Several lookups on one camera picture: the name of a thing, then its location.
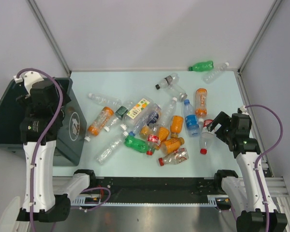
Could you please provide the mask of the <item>crushed clear bottle red cap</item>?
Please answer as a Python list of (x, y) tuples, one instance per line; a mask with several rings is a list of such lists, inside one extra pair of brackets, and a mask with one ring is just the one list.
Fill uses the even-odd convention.
[(189, 154), (186, 148), (180, 148), (162, 158), (159, 158), (159, 165), (164, 166), (166, 164), (176, 165), (189, 159)]

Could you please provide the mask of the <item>orange juice bottle gold cap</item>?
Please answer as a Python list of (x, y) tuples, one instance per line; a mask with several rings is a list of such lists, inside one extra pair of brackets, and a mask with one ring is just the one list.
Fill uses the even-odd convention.
[(160, 142), (167, 140), (168, 136), (170, 134), (170, 131), (166, 127), (159, 127), (158, 129), (158, 137)]

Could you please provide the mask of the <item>green crushed plastic bottle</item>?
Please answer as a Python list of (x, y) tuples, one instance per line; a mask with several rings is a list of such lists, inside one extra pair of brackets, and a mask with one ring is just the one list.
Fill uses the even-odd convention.
[(124, 145), (140, 153), (146, 153), (148, 146), (145, 141), (128, 135), (125, 139)]

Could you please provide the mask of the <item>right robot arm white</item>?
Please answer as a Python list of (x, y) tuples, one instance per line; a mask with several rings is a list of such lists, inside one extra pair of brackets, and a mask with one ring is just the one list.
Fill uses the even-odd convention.
[(278, 211), (268, 190), (259, 143), (250, 137), (251, 126), (250, 115), (241, 111), (232, 116), (220, 112), (206, 126), (228, 146), (243, 176), (240, 180), (233, 170), (218, 170), (213, 188), (219, 194), (226, 193), (231, 200), (237, 231), (282, 232), (288, 220)]

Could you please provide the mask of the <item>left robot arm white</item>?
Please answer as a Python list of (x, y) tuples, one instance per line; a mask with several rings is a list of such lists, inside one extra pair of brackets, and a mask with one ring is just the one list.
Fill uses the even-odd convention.
[(79, 169), (58, 193), (54, 193), (54, 153), (65, 116), (76, 114), (65, 112), (65, 106), (72, 100), (55, 78), (41, 70), (22, 69), (14, 80), (22, 82), (27, 91), (16, 99), (25, 109), (19, 128), (26, 157), (25, 198), (16, 220), (30, 223), (65, 221), (72, 201), (83, 191), (92, 193), (97, 187), (94, 171)]

